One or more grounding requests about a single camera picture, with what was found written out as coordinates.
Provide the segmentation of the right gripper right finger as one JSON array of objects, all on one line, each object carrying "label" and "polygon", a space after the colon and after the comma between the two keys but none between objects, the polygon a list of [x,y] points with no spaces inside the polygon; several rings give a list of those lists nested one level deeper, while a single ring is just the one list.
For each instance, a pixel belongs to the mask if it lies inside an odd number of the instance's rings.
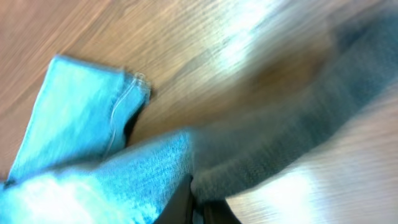
[{"label": "right gripper right finger", "polygon": [[225,200],[204,204],[204,224],[241,224]]}]

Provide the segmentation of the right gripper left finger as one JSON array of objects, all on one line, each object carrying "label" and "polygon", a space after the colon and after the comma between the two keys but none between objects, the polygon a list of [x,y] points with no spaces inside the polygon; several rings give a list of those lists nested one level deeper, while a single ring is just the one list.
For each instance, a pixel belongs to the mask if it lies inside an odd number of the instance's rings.
[{"label": "right gripper left finger", "polygon": [[186,175],[170,198],[154,224],[192,224],[194,201],[190,184],[191,175]]}]

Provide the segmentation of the light blue denim jeans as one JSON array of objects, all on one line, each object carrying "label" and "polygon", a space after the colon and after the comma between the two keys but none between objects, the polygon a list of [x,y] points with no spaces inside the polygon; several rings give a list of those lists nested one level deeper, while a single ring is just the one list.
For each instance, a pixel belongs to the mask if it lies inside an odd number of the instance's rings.
[{"label": "light blue denim jeans", "polygon": [[55,56],[1,184],[1,222],[154,223],[191,175],[193,223],[204,223],[204,204],[280,172],[397,78],[396,12],[338,32],[341,54],[300,101],[135,146],[127,133],[150,97],[141,76]]}]

